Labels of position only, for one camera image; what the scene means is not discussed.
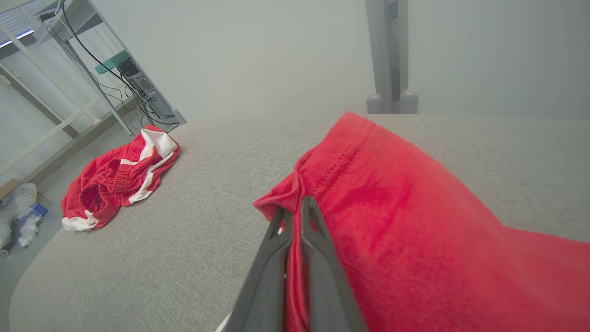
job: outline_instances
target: gray couch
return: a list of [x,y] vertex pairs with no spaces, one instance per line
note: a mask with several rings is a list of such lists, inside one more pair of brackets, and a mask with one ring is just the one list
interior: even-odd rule
[[[588,122],[368,115],[429,153],[505,224],[590,241]],[[12,332],[215,331],[267,222],[251,203],[336,118],[208,122],[147,200],[104,229],[61,230],[12,297]]]

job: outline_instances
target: desk leg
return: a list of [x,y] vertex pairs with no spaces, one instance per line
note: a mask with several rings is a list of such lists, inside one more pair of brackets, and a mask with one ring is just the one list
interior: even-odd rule
[[104,101],[105,104],[109,107],[110,112],[117,119],[117,121],[119,121],[119,123],[121,124],[123,129],[125,129],[125,131],[129,135],[133,135],[133,132],[131,130],[129,130],[129,127],[127,127],[125,122],[123,122],[123,119],[121,119],[121,117],[117,113],[117,110],[114,108],[113,104],[110,102],[109,98],[107,98],[107,96],[104,94],[103,90],[100,88],[98,83],[96,83],[94,81],[94,79],[92,78],[92,74],[90,74],[90,72],[88,71],[88,68],[86,68],[86,66],[84,66],[82,64],[82,59],[80,59],[80,57],[76,53],[75,49],[70,45],[70,42],[65,41],[65,42],[60,43],[58,41],[57,44],[61,48],[63,48],[64,53],[72,60],[72,63],[76,66],[76,68],[78,68],[80,73],[82,73],[82,76],[84,76],[88,80],[88,82],[90,83],[90,86],[94,89],[94,91],[97,93],[99,98],[102,101]]

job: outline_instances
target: red garment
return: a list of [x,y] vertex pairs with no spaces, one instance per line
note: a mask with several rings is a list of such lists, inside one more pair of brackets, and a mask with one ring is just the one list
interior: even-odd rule
[[119,211],[146,199],[176,161],[180,145],[148,125],[133,141],[92,160],[61,201],[66,230],[104,227]]
[[368,328],[590,331],[590,244],[503,226],[442,165],[345,114],[254,203],[294,214],[286,331],[309,330],[300,202],[313,196]]

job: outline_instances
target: floor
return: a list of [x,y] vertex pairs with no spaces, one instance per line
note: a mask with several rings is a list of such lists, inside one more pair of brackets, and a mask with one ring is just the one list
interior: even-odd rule
[[[133,124],[135,127],[139,126],[137,120],[134,120]],[[16,245],[8,257],[0,262],[0,331],[9,331],[8,308],[18,281],[33,259],[61,229],[60,202],[70,183],[93,158],[130,142],[133,137],[129,136],[118,124],[113,125],[37,186],[37,191],[43,195],[41,204],[49,211],[45,215],[43,223],[39,225],[37,242],[26,249]]]

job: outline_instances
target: green object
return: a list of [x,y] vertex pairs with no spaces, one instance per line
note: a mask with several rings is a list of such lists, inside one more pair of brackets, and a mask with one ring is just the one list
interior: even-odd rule
[[[127,53],[127,51],[123,50],[123,51],[113,55],[110,59],[103,61],[103,64],[109,70],[111,70],[130,58],[131,57],[129,56],[129,53]],[[104,68],[104,66],[102,64],[99,64],[94,69],[96,69],[96,72],[98,72],[98,74],[104,74],[107,72],[107,70]]]

